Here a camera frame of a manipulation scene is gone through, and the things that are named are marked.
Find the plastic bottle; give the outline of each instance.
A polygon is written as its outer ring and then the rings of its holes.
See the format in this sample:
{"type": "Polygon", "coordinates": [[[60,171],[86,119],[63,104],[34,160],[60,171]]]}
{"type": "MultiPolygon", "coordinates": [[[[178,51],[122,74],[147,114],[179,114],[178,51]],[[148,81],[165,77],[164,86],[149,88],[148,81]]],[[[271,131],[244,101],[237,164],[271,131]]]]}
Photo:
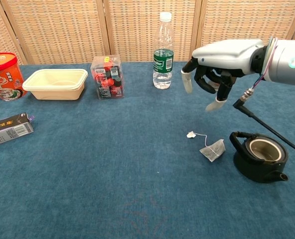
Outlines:
{"type": "Polygon", "coordinates": [[[153,43],[153,83],[156,88],[167,89],[171,84],[174,56],[172,14],[170,12],[161,12],[159,19],[160,27],[153,43]]]}

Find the blue tablecloth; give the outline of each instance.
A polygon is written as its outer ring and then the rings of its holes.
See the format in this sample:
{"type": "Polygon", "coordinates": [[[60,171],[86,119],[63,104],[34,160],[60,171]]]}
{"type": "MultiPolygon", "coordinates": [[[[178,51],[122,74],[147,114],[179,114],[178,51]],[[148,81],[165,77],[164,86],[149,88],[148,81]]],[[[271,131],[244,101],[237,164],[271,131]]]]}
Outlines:
{"type": "MultiPolygon", "coordinates": [[[[0,144],[1,238],[295,238],[295,151],[285,145],[288,182],[259,184],[233,164],[232,131],[277,139],[232,104],[257,75],[238,79],[219,111],[193,82],[187,94],[174,63],[172,85],[152,84],[152,63],[123,63],[125,97],[98,100],[89,64],[22,66],[88,70],[76,101],[31,93],[0,100],[0,119],[35,116],[34,133],[0,144]],[[199,149],[224,139],[213,163],[199,149]]],[[[295,86],[262,82],[246,106],[295,143],[295,86]]]]}

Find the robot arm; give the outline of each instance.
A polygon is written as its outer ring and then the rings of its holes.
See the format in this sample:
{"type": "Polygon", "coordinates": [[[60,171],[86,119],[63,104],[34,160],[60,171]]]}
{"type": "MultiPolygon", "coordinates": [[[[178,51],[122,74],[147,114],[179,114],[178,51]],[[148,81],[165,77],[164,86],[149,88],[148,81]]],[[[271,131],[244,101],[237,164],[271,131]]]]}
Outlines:
{"type": "Polygon", "coordinates": [[[191,73],[194,69],[194,79],[205,91],[216,93],[205,82],[204,76],[220,84],[215,101],[206,109],[216,110],[226,102],[236,79],[245,75],[258,73],[266,81],[295,85],[295,40],[271,38],[264,46],[259,39],[233,39],[197,48],[181,70],[188,93],[192,92],[191,73]]]}

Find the green bottle label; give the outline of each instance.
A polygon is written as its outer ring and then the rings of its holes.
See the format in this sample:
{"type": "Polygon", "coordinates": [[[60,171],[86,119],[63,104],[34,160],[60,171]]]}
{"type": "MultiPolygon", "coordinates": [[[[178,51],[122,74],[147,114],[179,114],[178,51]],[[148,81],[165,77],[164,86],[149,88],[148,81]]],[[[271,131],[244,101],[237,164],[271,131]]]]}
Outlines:
{"type": "Polygon", "coordinates": [[[172,71],[174,52],[168,49],[159,49],[154,52],[154,70],[159,73],[172,71]]]}

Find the instant noodle cup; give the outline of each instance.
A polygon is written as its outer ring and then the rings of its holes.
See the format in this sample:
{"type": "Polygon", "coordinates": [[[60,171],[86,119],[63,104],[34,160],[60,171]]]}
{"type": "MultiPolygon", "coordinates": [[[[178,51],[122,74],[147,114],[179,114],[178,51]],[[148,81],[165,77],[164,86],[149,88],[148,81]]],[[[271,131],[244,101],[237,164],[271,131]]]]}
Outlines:
{"type": "Polygon", "coordinates": [[[27,92],[23,90],[23,77],[17,64],[15,54],[0,53],[0,99],[13,101],[24,96],[27,92]]]}

